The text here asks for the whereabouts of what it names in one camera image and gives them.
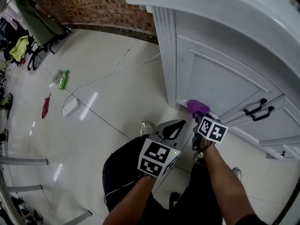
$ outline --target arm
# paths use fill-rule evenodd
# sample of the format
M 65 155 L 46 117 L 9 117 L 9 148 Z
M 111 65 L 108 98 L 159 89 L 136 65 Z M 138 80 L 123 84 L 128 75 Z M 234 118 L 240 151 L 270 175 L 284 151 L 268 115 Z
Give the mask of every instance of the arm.
M 156 178 L 141 178 L 106 217 L 103 225 L 135 225 L 141 219 Z
M 24 220 L 27 219 L 28 217 L 33 217 L 33 215 L 34 215 L 34 212 L 32 211 L 32 212 L 28 213 L 27 215 L 22 216 L 21 219 L 24 221 Z
M 234 225 L 243 217 L 255 214 L 242 183 L 222 159 L 216 147 L 210 146 L 203 155 L 226 224 Z

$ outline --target plastic bottle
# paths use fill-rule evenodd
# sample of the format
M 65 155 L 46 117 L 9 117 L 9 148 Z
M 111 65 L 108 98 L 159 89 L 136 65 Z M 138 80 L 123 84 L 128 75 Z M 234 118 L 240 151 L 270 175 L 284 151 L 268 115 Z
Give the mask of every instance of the plastic bottle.
M 68 81 L 68 73 L 69 73 L 69 70 L 66 70 L 64 75 L 62 76 L 62 78 L 60 80 L 60 86 L 58 87 L 58 89 L 64 90 L 66 88 L 66 84 L 67 84 L 67 81 Z

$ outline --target brick wall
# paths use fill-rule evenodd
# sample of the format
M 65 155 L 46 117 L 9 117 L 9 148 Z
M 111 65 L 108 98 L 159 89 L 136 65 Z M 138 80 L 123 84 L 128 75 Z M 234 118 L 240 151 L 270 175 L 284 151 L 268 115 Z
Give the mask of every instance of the brick wall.
M 155 33 L 152 14 L 125 0 L 34 0 L 57 23 L 114 25 Z

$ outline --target hanging clothes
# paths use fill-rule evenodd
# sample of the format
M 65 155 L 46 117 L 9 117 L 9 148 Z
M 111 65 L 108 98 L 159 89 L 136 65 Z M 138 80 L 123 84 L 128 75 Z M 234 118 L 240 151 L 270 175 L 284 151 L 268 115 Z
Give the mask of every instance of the hanging clothes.
M 47 15 L 33 7 L 30 0 L 15 0 L 29 33 L 38 45 L 49 42 L 55 35 L 62 35 L 65 31 L 52 21 Z
M 21 16 L 18 15 L 9 5 L 6 8 L 3 18 L 8 21 L 14 29 L 18 29 L 17 21 L 23 29 L 27 30 Z

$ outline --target purple cloth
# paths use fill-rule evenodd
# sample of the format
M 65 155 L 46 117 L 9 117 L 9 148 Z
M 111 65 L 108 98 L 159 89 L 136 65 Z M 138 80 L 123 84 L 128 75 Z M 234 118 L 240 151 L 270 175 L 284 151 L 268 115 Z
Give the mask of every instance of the purple cloth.
M 195 114 L 198 112 L 201 113 L 203 116 L 210 113 L 210 108 L 207 105 L 200 103 L 196 100 L 190 100 L 187 103 L 187 108 L 192 113 L 193 118 L 195 118 Z

